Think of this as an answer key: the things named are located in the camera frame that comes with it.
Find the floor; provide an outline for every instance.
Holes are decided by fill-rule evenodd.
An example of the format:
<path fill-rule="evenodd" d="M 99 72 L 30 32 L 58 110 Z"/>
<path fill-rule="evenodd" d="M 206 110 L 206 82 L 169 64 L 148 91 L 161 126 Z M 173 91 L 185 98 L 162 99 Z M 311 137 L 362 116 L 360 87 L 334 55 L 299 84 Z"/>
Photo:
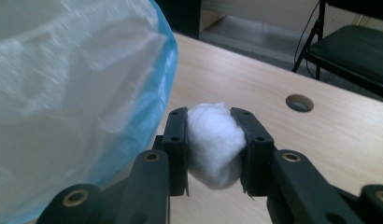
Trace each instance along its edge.
<path fill-rule="evenodd" d="M 301 41 L 303 46 L 306 36 Z M 301 33 L 256 21 L 226 16 L 200 33 L 200 40 L 259 61 L 291 70 Z M 298 75 L 313 77 L 314 64 L 302 62 Z M 383 98 L 356 86 L 341 77 L 321 72 L 321 81 L 383 102 Z"/>

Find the table surface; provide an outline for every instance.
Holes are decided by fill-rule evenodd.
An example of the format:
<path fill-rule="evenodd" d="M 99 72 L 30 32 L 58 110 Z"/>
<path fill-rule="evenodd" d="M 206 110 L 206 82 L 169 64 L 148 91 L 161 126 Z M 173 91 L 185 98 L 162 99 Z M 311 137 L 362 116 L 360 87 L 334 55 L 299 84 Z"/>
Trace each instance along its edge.
<path fill-rule="evenodd" d="M 252 112 L 278 149 L 305 154 L 329 183 L 359 195 L 383 184 L 383 103 L 311 78 L 176 35 L 179 63 L 165 117 L 201 103 L 224 102 Z M 308 113 L 287 107 L 302 94 Z M 171 198 L 171 223 L 271 223 L 265 198 L 249 198 L 239 182 L 210 190 L 189 175 L 191 197 Z"/>

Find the black chair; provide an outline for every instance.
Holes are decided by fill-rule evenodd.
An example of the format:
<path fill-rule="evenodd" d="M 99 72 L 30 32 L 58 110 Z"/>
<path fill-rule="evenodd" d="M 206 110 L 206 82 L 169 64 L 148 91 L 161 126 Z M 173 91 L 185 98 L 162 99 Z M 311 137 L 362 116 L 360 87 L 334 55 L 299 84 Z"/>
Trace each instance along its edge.
<path fill-rule="evenodd" d="M 323 38 L 327 5 L 383 20 L 383 0 L 321 0 L 319 17 L 292 72 L 305 58 L 317 66 L 316 79 L 324 68 L 383 97 L 383 32 L 348 25 Z M 311 45 L 315 35 L 318 41 Z"/>

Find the white cotton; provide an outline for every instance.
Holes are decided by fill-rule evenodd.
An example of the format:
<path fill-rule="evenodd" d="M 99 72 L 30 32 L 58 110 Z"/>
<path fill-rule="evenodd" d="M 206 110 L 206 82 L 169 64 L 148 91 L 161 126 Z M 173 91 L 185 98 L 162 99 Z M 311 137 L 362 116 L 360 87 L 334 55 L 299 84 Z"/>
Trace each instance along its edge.
<path fill-rule="evenodd" d="M 189 173 L 210 189 L 229 188 L 241 176 L 246 140 L 224 103 L 189 110 Z"/>

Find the plastic bag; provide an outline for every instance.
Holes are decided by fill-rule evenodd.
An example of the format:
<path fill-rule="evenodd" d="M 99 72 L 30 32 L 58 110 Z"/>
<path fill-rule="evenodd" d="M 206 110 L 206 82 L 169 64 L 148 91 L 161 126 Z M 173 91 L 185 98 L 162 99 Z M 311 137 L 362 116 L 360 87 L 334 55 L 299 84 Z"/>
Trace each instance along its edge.
<path fill-rule="evenodd" d="M 149 0 L 0 0 L 0 223 L 147 149 L 177 45 Z"/>

